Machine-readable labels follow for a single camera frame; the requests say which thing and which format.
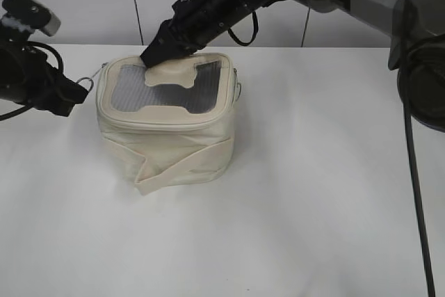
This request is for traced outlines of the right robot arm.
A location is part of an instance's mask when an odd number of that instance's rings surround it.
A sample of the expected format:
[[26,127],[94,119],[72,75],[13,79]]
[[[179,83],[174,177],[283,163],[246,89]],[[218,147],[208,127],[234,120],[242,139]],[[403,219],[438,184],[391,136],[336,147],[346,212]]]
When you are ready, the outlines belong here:
[[[288,0],[178,0],[141,54],[147,67],[183,58],[260,8]],[[444,0],[292,0],[318,13],[341,10],[387,35],[388,67],[400,98],[421,124],[444,130]]]

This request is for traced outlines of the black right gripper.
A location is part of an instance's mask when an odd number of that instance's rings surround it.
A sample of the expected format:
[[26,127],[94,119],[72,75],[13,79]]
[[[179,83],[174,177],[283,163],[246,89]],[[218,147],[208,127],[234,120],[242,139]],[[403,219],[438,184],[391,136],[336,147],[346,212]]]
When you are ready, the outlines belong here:
[[[212,40],[228,32],[243,47],[251,45],[259,32],[256,10],[271,0],[179,0],[173,4],[174,16],[164,21],[153,41],[140,55],[145,67],[180,59],[205,48]],[[242,41],[233,26],[252,17],[252,37]]]

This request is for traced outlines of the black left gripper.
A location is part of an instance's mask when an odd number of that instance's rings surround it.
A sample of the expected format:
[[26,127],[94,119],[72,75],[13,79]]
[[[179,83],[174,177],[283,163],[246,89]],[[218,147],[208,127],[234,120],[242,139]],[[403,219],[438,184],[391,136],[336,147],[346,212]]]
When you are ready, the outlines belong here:
[[69,116],[85,102],[87,77],[72,81],[63,76],[60,54],[49,45],[1,45],[1,99],[20,107],[6,113],[19,116],[31,109]]

